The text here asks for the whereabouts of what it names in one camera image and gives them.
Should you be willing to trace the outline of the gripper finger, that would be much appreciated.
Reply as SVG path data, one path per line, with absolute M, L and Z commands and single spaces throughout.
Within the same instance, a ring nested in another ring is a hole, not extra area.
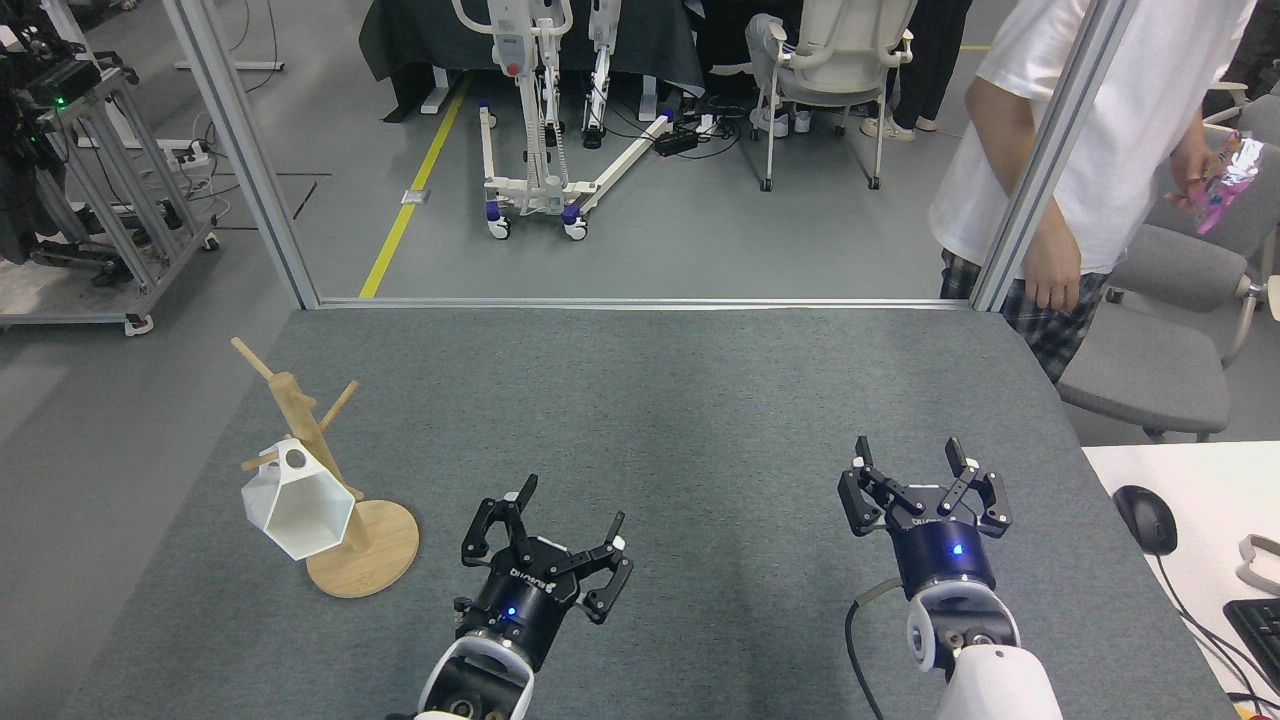
M 525 529 L 522 511 L 536 487 L 538 474 L 530 474 L 513 498 L 506 496 L 502 500 L 485 498 L 480 502 L 461 543 L 461 562 L 465 566 L 489 564 L 486 553 L 490 546 L 486 542 L 486 534 L 495 521 L 500 521 L 506 527 L 508 548 L 515 551 L 516 562 L 520 566 L 527 566 L 532 561 L 532 542 Z
M 625 512 L 618 511 L 605 533 L 605 541 L 575 556 L 575 575 L 580 580 L 585 580 L 596 571 L 608 570 L 611 573 L 611 579 L 605 585 L 586 591 L 581 598 L 585 614 L 596 625 L 607 620 L 634 569 L 625 553 L 625 539 L 620 534 L 623 523 Z
M 908 488 L 876 469 L 867 436 L 855 442 L 851 466 L 838 479 L 838 496 L 855 536 L 868 536 L 876 529 L 901 530 L 902 523 L 892 518 L 895 509 L 916 515 L 916 501 Z
M 963 506 L 963 497 L 969 489 L 975 489 L 982 501 L 982 511 L 974 511 L 974 525 L 979 533 L 1001 538 L 1011 527 L 1011 510 L 1004 480 L 995 471 L 984 471 L 980 464 L 969 457 L 959 438 L 950 437 L 945 452 L 954 474 L 954 483 L 943 496 L 943 515 L 954 516 Z

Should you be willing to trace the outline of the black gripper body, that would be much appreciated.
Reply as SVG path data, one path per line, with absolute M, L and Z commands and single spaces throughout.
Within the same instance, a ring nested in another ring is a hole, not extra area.
M 888 533 L 908 600 L 938 582 L 979 582 L 992 591 L 995 574 L 980 544 L 978 521 L 970 515 L 916 518 L 888 515 Z
M 539 671 L 566 614 L 580 596 L 580 585 L 572 573 L 550 574 L 550 568 L 568 562 L 567 548 L 545 539 L 535 539 L 531 546 L 531 562 L 526 568 L 517 564 L 513 548 L 493 556 L 477 598 L 454 606 L 461 612 L 456 635 L 485 630 L 512 641 L 532 670 Z

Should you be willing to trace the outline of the person's hand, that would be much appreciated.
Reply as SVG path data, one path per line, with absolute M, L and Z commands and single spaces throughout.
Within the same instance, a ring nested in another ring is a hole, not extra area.
M 1025 295 L 1042 310 L 1069 313 L 1080 297 L 1082 259 L 1071 237 L 1037 237 L 1024 259 Z
M 1190 196 L 1212 169 L 1216 154 L 1204 138 L 1184 138 L 1170 155 L 1175 190 L 1167 196 L 1174 208 L 1190 209 Z

